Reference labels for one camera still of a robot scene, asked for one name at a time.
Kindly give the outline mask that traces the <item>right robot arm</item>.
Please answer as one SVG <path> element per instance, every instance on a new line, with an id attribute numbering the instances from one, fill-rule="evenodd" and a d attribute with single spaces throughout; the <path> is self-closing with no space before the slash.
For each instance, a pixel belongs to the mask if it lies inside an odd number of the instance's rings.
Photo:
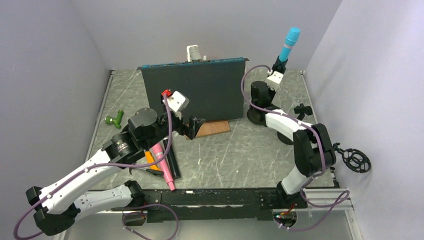
<path id="1" fill-rule="evenodd" d="M 276 203 L 287 208 L 310 179 L 336 163 L 335 151 L 325 125 L 310 124 L 287 115 L 272 103 L 276 91 L 264 81 L 254 81 L 250 90 L 252 105 L 247 118 L 253 124 L 277 131 L 280 141 L 293 146 L 294 167 L 278 182 L 275 194 Z"/>

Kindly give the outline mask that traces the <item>black tripod shock mount stand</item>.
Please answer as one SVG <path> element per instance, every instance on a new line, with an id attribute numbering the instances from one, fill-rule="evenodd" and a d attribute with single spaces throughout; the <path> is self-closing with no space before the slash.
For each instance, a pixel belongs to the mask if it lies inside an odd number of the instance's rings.
<path id="1" fill-rule="evenodd" d="M 341 155 L 343 163 L 353 172 L 364 174 L 371 170 L 372 164 L 368 156 L 356 148 L 340 148 L 340 143 L 333 144 L 335 152 Z"/>

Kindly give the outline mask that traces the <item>blue microphone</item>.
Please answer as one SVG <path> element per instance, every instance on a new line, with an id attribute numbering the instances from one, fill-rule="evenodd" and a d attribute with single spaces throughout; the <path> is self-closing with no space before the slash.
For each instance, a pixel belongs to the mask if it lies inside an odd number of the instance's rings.
<path id="1" fill-rule="evenodd" d="M 291 27 L 285 37 L 282 50 L 278 56 L 278 59 L 281 62 L 285 62 L 293 49 L 296 43 L 299 40 L 301 30 L 298 27 Z"/>

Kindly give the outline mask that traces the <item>black round base mic stand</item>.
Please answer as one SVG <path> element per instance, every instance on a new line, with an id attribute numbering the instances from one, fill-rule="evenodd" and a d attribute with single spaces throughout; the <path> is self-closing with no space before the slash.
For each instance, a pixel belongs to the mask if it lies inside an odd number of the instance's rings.
<path id="1" fill-rule="evenodd" d="M 310 105 L 306 106 L 303 103 L 300 103 L 299 105 L 294 107 L 293 110 L 294 110 L 294 113 L 297 115 L 296 118 L 300 121 L 302 121 L 305 118 L 305 116 L 311 116 L 313 114 L 312 107 Z M 282 133 L 277 132 L 277 137 L 282 143 L 286 145 L 293 145 L 293 141 L 290 140 L 285 135 L 283 135 Z"/>

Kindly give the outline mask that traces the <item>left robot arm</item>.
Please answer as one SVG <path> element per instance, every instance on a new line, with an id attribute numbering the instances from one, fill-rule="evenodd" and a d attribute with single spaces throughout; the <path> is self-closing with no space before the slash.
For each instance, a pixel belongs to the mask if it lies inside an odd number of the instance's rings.
<path id="1" fill-rule="evenodd" d="M 135 180 L 104 191 L 91 191 L 103 179 L 134 166 L 145 152 L 173 132 L 194 139 L 205 120 L 189 117 L 188 124 L 174 112 L 158 115 L 154 109 L 142 108 L 128 119 L 124 129 L 108 140 L 83 165 L 61 180 L 46 186 L 33 186 L 26 197 L 34 207 L 36 226 L 47 236 L 54 236 L 76 221 L 106 209 L 137 210 L 146 202 Z"/>

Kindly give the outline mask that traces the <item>pink microphone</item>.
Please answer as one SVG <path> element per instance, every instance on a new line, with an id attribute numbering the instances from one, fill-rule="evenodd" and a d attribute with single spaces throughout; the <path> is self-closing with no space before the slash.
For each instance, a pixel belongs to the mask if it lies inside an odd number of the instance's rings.
<path id="1" fill-rule="evenodd" d="M 162 145 L 160 143 L 157 143 L 151 148 L 151 152 L 154 154 L 154 157 L 156 158 L 156 160 L 161 159 L 161 161 L 158 164 L 160 169 L 163 172 L 163 177 L 165 179 L 165 182 L 171 191 L 175 191 L 176 188 L 174 184 L 174 179 L 169 169 L 169 166 L 166 160 L 166 155 L 164 154 Z"/>

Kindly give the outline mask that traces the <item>black handheld microphone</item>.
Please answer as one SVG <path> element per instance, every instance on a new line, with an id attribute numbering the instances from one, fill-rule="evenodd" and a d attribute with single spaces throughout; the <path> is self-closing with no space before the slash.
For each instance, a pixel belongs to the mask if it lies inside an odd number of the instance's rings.
<path id="1" fill-rule="evenodd" d="M 174 180 L 180 179 L 181 171 L 179 168 L 179 164 L 176 158 L 176 154 L 173 148 L 173 144 L 170 145 L 169 150 L 166 152 L 166 161 L 171 173 L 171 176 Z"/>

